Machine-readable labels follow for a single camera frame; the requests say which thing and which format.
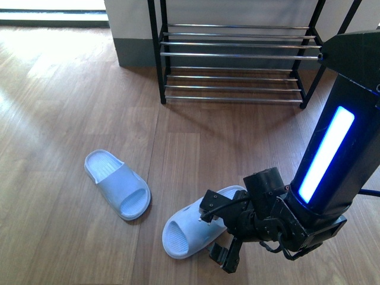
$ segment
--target wooden floor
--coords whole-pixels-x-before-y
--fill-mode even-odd
[[[314,72],[302,73],[305,85]],[[309,106],[159,103],[153,68],[118,66],[110,30],[0,27],[0,284],[380,284],[380,199],[357,197],[334,239],[295,262],[245,243],[235,274],[203,250],[171,259],[167,219],[207,189],[295,174],[335,74]],[[135,221],[83,164],[104,148],[150,186]],[[380,170],[366,185],[380,190]],[[229,241],[226,233],[218,239]]]

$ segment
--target slide sandal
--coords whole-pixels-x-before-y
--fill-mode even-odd
[[[120,218],[134,220],[148,208],[151,194],[146,182],[108,151],[90,153],[84,169]]]
[[[232,199],[235,192],[245,190],[241,186],[230,186],[218,193]],[[200,203],[203,198],[175,213],[165,224],[162,244],[166,253],[175,259],[190,257],[205,248],[227,228],[223,219],[212,220],[208,225],[200,218]]]

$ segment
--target wall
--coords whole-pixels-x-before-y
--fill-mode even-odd
[[[317,1],[310,0],[167,0],[168,22],[307,26]],[[121,66],[154,65],[146,0],[105,0]],[[336,34],[352,1],[328,0],[316,25],[322,40]],[[156,0],[160,23],[159,1]],[[363,0],[347,32],[376,29],[380,1]]]

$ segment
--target doorway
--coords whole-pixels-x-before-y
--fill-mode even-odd
[[[104,0],[0,0],[0,9],[10,10],[105,10]]]

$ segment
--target metal rod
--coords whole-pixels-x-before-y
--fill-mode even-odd
[[[234,77],[234,76],[199,76],[199,75],[168,75],[168,78],[180,79],[217,79],[217,80],[257,80],[257,81],[297,81],[295,78],[260,78],[260,77]]]
[[[204,101],[229,101],[229,102],[260,102],[260,103],[302,103],[302,100],[292,99],[261,99],[261,98],[224,98],[224,97],[190,97],[190,96],[166,96],[167,99],[179,100],[204,100]]]
[[[354,0],[348,13],[346,14],[346,17],[344,18],[343,22],[342,22],[342,25],[338,31],[338,34],[343,34],[346,32],[349,24],[351,23],[351,20],[352,18],[354,17],[357,9],[359,8],[359,5],[360,3],[362,2],[362,0]],[[321,80],[322,76],[323,76],[323,73],[325,72],[326,70],[326,67],[324,67],[323,65],[319,68],[318,70],[318,73],[316,74],[314,80],[313,80],[313,83],[312,85],[310,86],[310,89],[307,93],[307,95],[305,96],[305,98],[303,99],[303,102],[300,104],[300,108],[301,109],[304,109],[306,108],[306,106],[308,105],[310,99],[311,99],[311,96],[313,95],[319,81]]]
[[[304,100],[306,97],[306,93],[305,93],[305,88],[303,88],[302,80],[301,80],[301,77],[299,76],[298,70],[294,70],[291,75],[294,76],[295,79],[297,79],[297,86],[298,88],[301,89],[299,93],[301,94],[302,100]]]
[[[168,24],[168,27],[201,27],[201,28],[238,28],[238,29],[274,29],[274,30],[307,30],[309,27],[295,26],[247,26],[247,25],[214,25],[214,24]]]
[[[185,52],[162,52],[161,56],[193,56],[211,58],[264,58],[264,59],[303,59],[317,60],[317,56],[297,56],[297,55],[241,55],[238,53],[185,53]]]
[[[208,67],[208,66],[172,66],[172,69],[204,69],[204,70],[232,70],[232,71],[278,71],[291,72],[291,69],[275,69],[275,68],[236,68],[236,67]]]
[[[321,12],[325,3],[326,3],[326,0],[318,0],[318,3],[316,4],[314,12],[313,12],[313,16],[310,19],[310,23],[309,23],[310,29],[308,29],[305,33],[306,38],[302,40],[302,43],[301,43],[302,46],[307,46],[309,44],[309,39],[307,37],[312,34],[311,29],[315,28],[316,22],[318,22],[319,16],[321,15]],[[299,49],[297,56],[303,56],[304,54],[305,54],[305,50]],[[292,70],[298,70],[300,64],[301,64],[300,60],[295,60],[292,66]]]
[[[231,87],[231,86],[184,86],[165,85],[166,88],[177,89],[204,89],[204,90],[236,90],[236,91],[264,91],[264,92],[300,92],[300,89],[279,89],[279,88],[256,88],[256,87]]]
[[[194,43],[194,42],[161,42],[163,46],[226,46],[241,48],[274,48],[274,49],[320,49],[322,46],[267,45],[257,43]]]
[[[224,33],[166,33],[164,36],[200,36],[200,37],[256,37],[262,39],[309,39],[315,36],[283,36],[280,34],[224,34]]]

